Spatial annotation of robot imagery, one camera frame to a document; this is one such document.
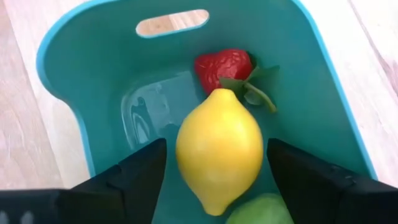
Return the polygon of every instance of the strawberry leaf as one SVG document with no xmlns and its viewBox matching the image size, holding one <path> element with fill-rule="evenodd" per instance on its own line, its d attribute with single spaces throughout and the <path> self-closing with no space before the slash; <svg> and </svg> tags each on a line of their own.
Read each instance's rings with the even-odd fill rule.
<svg viewBox="0 0 398 224">
<path fill-rule="evenodd" d="M 252 78 L 257 78 L 257 77 L 264 77 L 266 75 L 272 75 L 275 74 L 279 71 L 279 65 L 273 66 L 271 68 L 260 68 L 256 67 L 253 69 L 253 71 L 250 73 L 247 79 L 245 79 L 245 82 L 248 82 Z"/>
<path fill-rule="evenodd" d="M 236 80 L 233 78 L 220 78 L 220 83 L 223 88 L 230 89 L 234 91 L 237 97 L 240 97 L 243 94 L 244 88 L 244 81 L 243 80 Z"/>
<path fill-rule="evenodd" d="M 248 82 L 244 84 L 244 87 L 248 89 L 248 92 L 244 95 L 244 98 L 248 103 L 252 105 L 261 105 L 262 103 L 265 103 L 268 105 L 271 113 L 275 113 L 277 111 L 275 104 L 273 104 L 271 99 L 263 91 Z"/>
<path fill-rule="evenodd" d="M 264 104 L 264 100 L 255 92 L 253 92 L 252 90 L 248 90 L 245 94 L 244 94 L 244 99 L 251 105 L 263 105 Z"/>
</svg>

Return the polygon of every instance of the cutting board handle hole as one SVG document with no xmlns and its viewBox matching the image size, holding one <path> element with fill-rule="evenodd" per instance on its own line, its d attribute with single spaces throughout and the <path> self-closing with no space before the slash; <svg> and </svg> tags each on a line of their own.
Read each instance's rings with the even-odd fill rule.
<svg viewBox="0 0 398 224">
<path fill-rule="evenodd" d="M 209 12 L 204 9 L 178 12 L 144 19 L 138 23 L 136 32 L 143 38 L 153 38 L 161 35 L 169 35 L 176 32 L 197 29 L 205 25 L 208 19 Z"/>
</svg>

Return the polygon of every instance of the strawberry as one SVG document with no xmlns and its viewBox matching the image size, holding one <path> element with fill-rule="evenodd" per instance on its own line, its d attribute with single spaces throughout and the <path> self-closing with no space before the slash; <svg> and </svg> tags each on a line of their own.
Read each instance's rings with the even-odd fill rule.
<svg viewBox="0 0 398 224">
<path fill-rule="evenodd" d="M 222 88 L 220 78 L 245 80 L 250 76 L 253 67 L 244 50 L 226 49 L 197 57 L 194 69 L 203 89 L 209 95 L 216 88 Z"/>
</svg>

